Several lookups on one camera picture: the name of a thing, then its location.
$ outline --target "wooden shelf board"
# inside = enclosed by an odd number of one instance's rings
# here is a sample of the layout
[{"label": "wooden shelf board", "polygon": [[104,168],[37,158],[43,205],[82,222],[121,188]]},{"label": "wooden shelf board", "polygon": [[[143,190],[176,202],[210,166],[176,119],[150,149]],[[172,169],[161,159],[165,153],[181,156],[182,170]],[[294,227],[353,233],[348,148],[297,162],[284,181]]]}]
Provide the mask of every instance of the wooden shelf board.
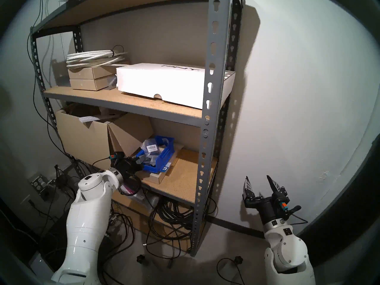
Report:
[{"label": "wooden shelf board", "polygon": [[[198,152],[182,149],[176,158],[176,164],[169,170],[160,184],[142,180],[152,191],[194,206],[197,188]],[[213,157],[209,183],[217,164]]]},{"label": "wooden shelf board", "polygon": [[36,30],[82,24],[102,16],[127,11],[128,8],[167,1],[175,0],[71,0],[52,12],[37,25]]},{"label": "wooden shelf board", "polygon": [[200,126],[202,118],[201,109],[136,96],[121,92],[117,88],[89,91],[56,86],[46,90],[44,95],[47,98],[102,106],[195,126]]}]

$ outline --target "cardboard box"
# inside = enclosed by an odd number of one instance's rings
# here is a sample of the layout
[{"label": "cardboard box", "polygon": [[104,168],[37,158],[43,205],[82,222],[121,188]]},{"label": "cardboard box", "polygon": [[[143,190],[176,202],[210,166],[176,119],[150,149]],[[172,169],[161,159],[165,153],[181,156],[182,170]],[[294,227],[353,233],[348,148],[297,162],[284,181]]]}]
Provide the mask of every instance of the cardboard box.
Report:
[{"label": "cardboard box", "polygon": [[[108,75],[97,79],[71,79],[70,85],[74,90],[99,91],[103,88],[108,88],[113,79],[114,75]],[[116,84],[112,85],[110,88],[116,88]]]},{"label": "cardboard box", "polygon": [[159,173],[155,174],[153,172],[148,172],[148,171],[138,171],[136,173],[136,175],[144,181],[149,181],[149,182],[156,183],[156,184],[161,183],[162,179],[166,176],[166,174],[170,173],[170,169],[175,166],[174,160],[176,159],[178,152],[182,148],[183,148],[183,145],[174,143],[174,153],[168,162],[168,164],[170,164],[170,165],[165,172],[159,172]]},{"label": "cardboard box", "polygon": [[116,67],[98,66],[87,68],[68,69],[70,79],[97,79],[100,77],[115,75]]},{"label": "cardboard box", "polygon": [[[116,71],[120,91],[202,109],[204,68],[139,63]],[[226,70],[219,107],[231,93],[234,80],[235,72]]]},{"label": "cardboard box", "polygon": [[[99,114],[98,107],[85,104],[72,104],[56,112],[58,133],[68,154],[89,164],[114,151],[123,151],[129,156],[153,134],[149,118],[133,113],[117,119],[79,121],[80,117]],[[107,170],[111,161],[106,159],[95,166]]]}]

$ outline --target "small brown cardboard box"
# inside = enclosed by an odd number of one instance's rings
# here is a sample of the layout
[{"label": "small brown cardboard box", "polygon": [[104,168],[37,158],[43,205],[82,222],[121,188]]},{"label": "small brown cardboard box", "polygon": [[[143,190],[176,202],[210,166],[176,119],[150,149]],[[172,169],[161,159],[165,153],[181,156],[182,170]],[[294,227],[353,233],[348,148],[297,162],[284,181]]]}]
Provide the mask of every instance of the small brown cardboard box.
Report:
[{"label": "small brown cardboard box", "polygon": [[[98,107],[85,104],[72,104],[56,112],[58,133],[68,154],[89,164],[114,151],[129,156],[153,134],[149,118],[134,113],[103,121],[79,121],[80,117],[99,114]],[[107,170],[111,161],[102,160],[95,166]]]},{"label": "small brown cardboard box", "polygon": [[110,78],[110,76],[104,76],[97,79],[71,79],[70,85],[74,90],[99,91],[109,86]]},{"label": "small brown cardboard box", "polygon": [[97,79],[100,77],[115,75],[116,67],[114,66],[98,66],[68,69],[70,79]]},{"label": "small brown cardboard box", "polygon": [[[178,152],[183,148],[183,145],[181,144],[177,144],[177,143],[174,143],[174,153],[173,155],[171,156],[170,160],[168,163],[170,163],[170,167],[174,167],[174,160],[176,159],[177,157],[177,154]],[[165,177],[165,175],[170,172],[170,167],[165,171],[165,172],[159,172],[157,174],[153,173],[153,172],[148,172],[148,171],[138,171],[136,172],[136,175],[142,179],[142,180],[145,180],[145,181],[149,181],[149,182],[152,182],[152,183],[156,183],[156,184],[160,184],[162,179]]]}]

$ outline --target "electrical outlet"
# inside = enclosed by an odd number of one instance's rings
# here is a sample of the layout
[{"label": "electrical outlet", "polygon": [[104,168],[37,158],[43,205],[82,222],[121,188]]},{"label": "electrical outlet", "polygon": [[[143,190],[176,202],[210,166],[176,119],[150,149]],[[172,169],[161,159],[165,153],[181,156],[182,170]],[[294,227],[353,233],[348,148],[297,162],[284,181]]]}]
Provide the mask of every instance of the electrical outlet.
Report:
[{"label": "electrical outlet", "polygon": [[32,185],[33,189],[37,191],[37,193],[44,201],[47,201],[50,198],[51,188],[48,186],[50,182],[48,182],[48,180],[42,174],[38,174],[36,177],[34,177],[34,179],[30,180],[30,184]]}]

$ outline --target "top shelf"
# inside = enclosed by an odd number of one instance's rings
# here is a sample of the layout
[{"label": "top shelf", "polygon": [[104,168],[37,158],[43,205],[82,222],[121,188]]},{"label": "top shelf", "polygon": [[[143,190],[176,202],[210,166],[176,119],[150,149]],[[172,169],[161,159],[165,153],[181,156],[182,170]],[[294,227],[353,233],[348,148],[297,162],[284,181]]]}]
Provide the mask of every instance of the top shelf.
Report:
[{"label": "top shelf", "polygon": [[[191,1],[208,0],[69,0],[42,20],[40,24],[35,26],[33,33],[42,30],[81,25],[92,20],[140,7]],[[55,30],[48,34],[59,32],[62,31]]]}]

